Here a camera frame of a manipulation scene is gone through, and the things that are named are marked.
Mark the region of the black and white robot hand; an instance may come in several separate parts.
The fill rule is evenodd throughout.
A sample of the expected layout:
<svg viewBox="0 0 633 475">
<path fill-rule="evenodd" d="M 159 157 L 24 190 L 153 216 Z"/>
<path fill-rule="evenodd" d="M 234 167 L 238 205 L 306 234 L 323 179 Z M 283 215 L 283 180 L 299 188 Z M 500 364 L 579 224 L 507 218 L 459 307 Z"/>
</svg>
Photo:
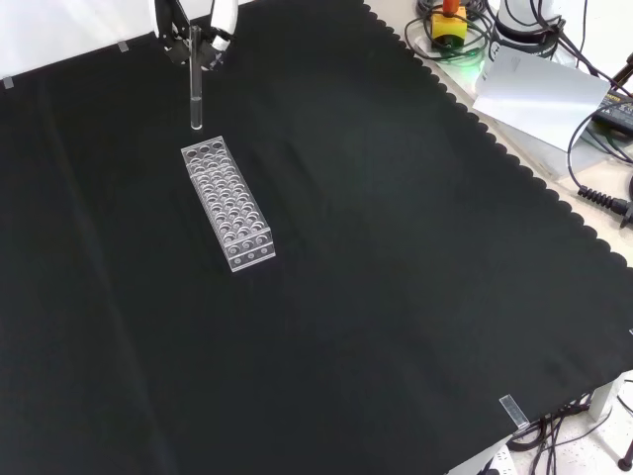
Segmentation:
<svg viewBox="0 0 633 475">
<path fill-rule="evenodd" d="M 191 39 L 192 24 L 179 1 L 149 1 L 149 12 L 154 35 L 173 63 L 185 64 L 193 51 L 199 55 L 203 70 L 213 70 L 224 61 L 234 38 L 237 1 L 212 1 L 209 21 L 201 27 L 198 40 Z"/>
</svg>

